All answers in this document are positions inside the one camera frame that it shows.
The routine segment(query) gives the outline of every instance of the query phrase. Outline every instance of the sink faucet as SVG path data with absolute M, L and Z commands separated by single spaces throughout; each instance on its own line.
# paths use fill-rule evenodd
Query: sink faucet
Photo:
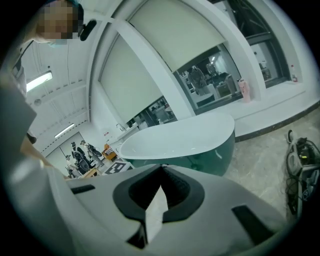
M 118 128 L 118 126 L 120 126 L 121 132 L 124 132 L 124 131 L 126 130 L 120 123 L 117 123 L 117 124 L 116 124 L 116 127 L 117 127 L 117 128 Z

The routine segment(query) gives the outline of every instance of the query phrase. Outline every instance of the roller blind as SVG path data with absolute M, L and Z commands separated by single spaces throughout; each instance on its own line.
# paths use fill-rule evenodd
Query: roller blind
M 173 72 L 225 41 L 205 18 L 177 0 L 149 0 L 130 23 Z
M 162 97 L 146 68 L 121 36 L 110 51 L 100 82 L 125 123 Z

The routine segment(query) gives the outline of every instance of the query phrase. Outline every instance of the ceiling light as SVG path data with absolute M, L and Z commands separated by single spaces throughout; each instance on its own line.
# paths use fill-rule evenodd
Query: ceiling light
M 37 77 L 36 79 L 33 79 L 31 82 L 28 82 L 26 84 L 26 92 L 31 91 L 33 88 L 43 84 L 46 81 L 49 81 L 52 79 L 52 73 L 51 71 L 48 71 L 41 76 Z
M 67 128 L 65 128 L 63 131 L 59 132 L 56 136 L 54 136 L 55 138 L 59 137 L 61 134 L 63 134 L 65 131 L 67 131 L 68 129 L 70 129 L 71 127 L 73 127 L 75 124 L 71 124 L 69 125 Z

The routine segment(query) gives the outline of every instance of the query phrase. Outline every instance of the person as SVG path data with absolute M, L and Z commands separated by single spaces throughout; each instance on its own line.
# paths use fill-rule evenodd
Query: person
M 86 163 L 88 164 L 89 168 L 92 169 L 93 166 L 91 166 L 90 161 L 86 158 L 85 152 L 80 147 L 77 147 L 75 142 L 71 143 L 71 147 L 72 147 L 72 151 L 71 151 L 72 157 L 76 159 L 75 152 L 79 152 L 82 155 L 83 160 L 86 161 Z
M 67 39 L 73 38 L 75 33 L 79 34 L 82 31 L 83 23 L 84 9 L 76 0 L 48 0 L 24 27 L 8 52 L 2 65 L 4 70 L 1 71 L 0 76 L 1 86 L 16 86 L 26 97 L 27 83 L 21 58 L 28 46 L 32 42 L 49 43 L 53 47 L 64 45 Z M 52 166 L 34 148 L 33 144 L 36 141 L 37 138 L 28 131 L 20 151 L 24 155 L 41 159 L 46 166 Z
M 104 166 L 105 164 L 99 159 L 99 157 L 93 152 L 92 148 L 94 148 L 92 145 L 89 143 L 86 143 L 84 140 L 81 141 L 81 145 L 84 146 L 85 151 L 89 155 L 90 158 L 93 158 L 93 160 L 97 161 L 98 165 Z
M 210 93 L 207 87 L 206 78 L 199 68 L 193 66 L 192 68 L 189 68 L 187 72 L 187 77 L 189 81 L 193 84 L 197 94 L 202 96 Z
M 75 165 L 73 165 L 73 163 L 70 161 L 70 155 L 66 155 L 65 156 L 66 159 L 66 165 L 68 166 L 68 168 L 72 171 L 72 174 L 76 177 L 79 178 L 82 175 L 80 174 L 80 172 L 77 170 L 77 167 Z

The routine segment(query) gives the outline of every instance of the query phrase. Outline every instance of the white pillar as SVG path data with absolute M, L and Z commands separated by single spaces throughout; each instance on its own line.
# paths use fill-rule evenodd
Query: white pillar
M 195 116 L 183 89 L 150 43 L 127 21 L 115 20 L 115 29 L 137 55 L 178 120 Z
M 266 96 L 266 84 L 259 63 L 246 38 L 236 25 L 207 0 L 180 0 L 210 22 L 225 38 L 229 51 L 242 78 L 248 81 L 252 98 L 262 100 Z

